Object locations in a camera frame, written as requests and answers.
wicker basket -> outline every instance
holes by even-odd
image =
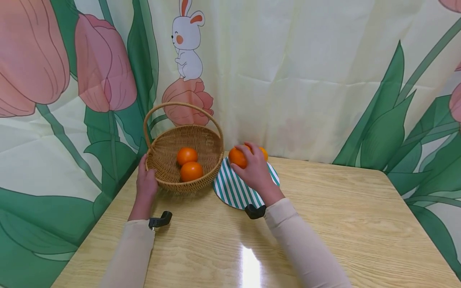
[[[148,136],[148,119],[151,114],[165,106],[180,105],[195,109],[207,116],[218,129],[213,130],[199,125],[184,125],[172,128],[160,134],[152,144]],[[156,169],[155,177],[165,190],[174,192],[193,192],[210,185],[218,175],[224,155],[223,131],[216,120],[203,109],[182,102],[168,102],[152,108],[144,119],[144,136],[146,137],[148,158],[146,169]],[[203,174],[199,179],[182,182],[181,167],[176,162],[176,155],[183,147],[194,148],[198,153],[198,163],[202,165]]]

fabric backdrop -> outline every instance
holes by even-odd
[[[171,101],[226,149],[382,170],[461,277],[460,30],[459,0],[4,1],[0,287],[51,286]]]

beige sleeve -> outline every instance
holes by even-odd
[[[290,200],[281,199],[264,216],[305,288],[352,287],[346,273],[320,237],[298,215]]]
[[[125,224],[122,238],[102,277],[101,288],[144,287],[155,237],[148,224],[148,220],[133,220]]]

green and white striped plate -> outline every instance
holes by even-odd
[[[280,186],[280,180],[274,168],[267,163],[272,180]],[[218,176],[214,180],[213,189],[216,195],[227,205],[244,210],[249,204],[256,208],[264,205],[261,197],[252,188],[248,187],[245,182],[232,170],[229,165],[229,159],[223,159],[223,164],[219,170]]]

cartoon rabbit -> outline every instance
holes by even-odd
[[[187,16],[192,0],[179,0],[179,17],[173,20],[173,45],[176,48],[177,69],[184,81],[200,78],[203,64],[195,53],[200,45],[200,28],[205,24],[205,16],[201,11]]]

